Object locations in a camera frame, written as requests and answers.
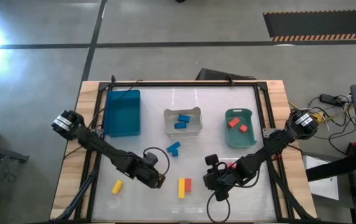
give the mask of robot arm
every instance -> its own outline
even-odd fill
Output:
[[[213,154],[205,158],[206,164],[212,166],[203,176],[205,186],[215,191],[217,201],[229,197],[229,190],[234,186],[244,186],[256,176],[261,163],[280,153],[288,144],[297,139],[309,139],[317,131],[317,122],[306,111],[292,110],[283,130],[274,131],[266,140],[266,144],[255,154],[239,158],[225,169],[218,169],[218,156]]]
[[[87,150],[95,150],[106,157],[116,166],[116,169],[127,175],[135,177],[150,188],[160,188],[166,178],[160,174],[154,165],[158,162],[156,155],[147,152],[141,158],[133,152],[116,149],[91,132],[84,123],[82,115],[74,111],[63,111],[51,124],[53,130],[65,139],[71,141],[78,139]]]

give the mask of blue plastic bin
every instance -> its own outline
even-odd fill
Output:
[[[141,134],[139,90],[110,91],[106,97],[104,134],[110,137]]]

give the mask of concrete floor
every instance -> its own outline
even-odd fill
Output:
[[[0,44],[90,43],[99,6],[98,0],[0,0]],[[110,0],[98,43],[269,40],[262,12],[332,9],[356,9],[356,0]],[[0,223],[48,219],[66,146],[50,124],[74,109],[87,53],[0,50],[0,146],[30,154],[26,165],[11,165],[18,178],[0,191]],[[202,67],[282,79],[288,98],[305,107],[321,93],[348,95],[356,84],[356,45],[97,49],[88,79],[193,80]],[[331,133],[340,130],[330,125]],[[326,127],[318,132],[328,134]],[[334,143],[344,149],[354,140],[356,132]],[[301,148],[340,157],[323,140],[302,141]],[[336,207],[350,205],[346,178],[340,179],[339,202],[315,198],[323,220],[349,222],[348,209]]]

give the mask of wooden table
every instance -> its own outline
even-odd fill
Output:
[[[283,81],[282,80],[266,80],[266,81],[258,80],[254,82],[266,82],[268,84],[269,97],[272,105],[276,128],[278,129],[283,128],[290,113],[288,99],[286,96],[286,91],[284,89]],[[83,82],[80,90],[80,94],[78,96],[76,112],[83,115],[86,125],[88,125],[88,123],[91,121],[93,117],[93,110],[95,107],[98,85],[99,82]],[[262,95],[262,92],[260,92],[260,94],[261,94],[260,98],[261,98],[261,104],[263,106],[263,111],[266,111],[265,101],[263,99],[264,97]],[[104,97],[101,100],[100,109],[104,107],[105,100],[106,100],[106,95],[104,95]],[[266,125],[268,126],[269,120],[268,120],[268,115],[266,113],[264,113],[264,119],[266,121]],[[98,123],[100,123],[101,120],[102,120],[102,116],[99,116]],[[67,154],[78,147],[79,145],[76,141],[70,141],[67,144],[65,153]],[[80,186],[80,179],[82,177],[84,158],[85,158],[85,149],[79,149],[77,152],[69,155],[69,157],[64,160],[60,177],[59,177],[57,191],[55,194],[54,204],[50,214],[51,218],[58,217],[65,210],[66,206],[69,205],[69,203],[76,195]],[[283,151],[282,158],[284,161],[284,168],[286,171],[286,177],[288,180],[290,191],[294,194],[298,202],[305,208],[305,210],[313,217],[316,217],[314,202],[312,200],[306,172],[304,169],[304,165],[302,163],[301,153],[298,150],[288,147]],[[85,216],[86,214],[88,197],[89,197],[89,190],[87,191],[84,198],[84,204],[82,207],[82,216]],[[287,216],[287,211],[285,209],[286,206],[284,204],[283,195],[280,192],[280,190],[279,190],[279,201],[282,208],[282,214],[284,217],[286,217]]]

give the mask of black mat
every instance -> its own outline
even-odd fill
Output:
[[[264,19],[273,41],[356,39],[356,10],[267,12]]]

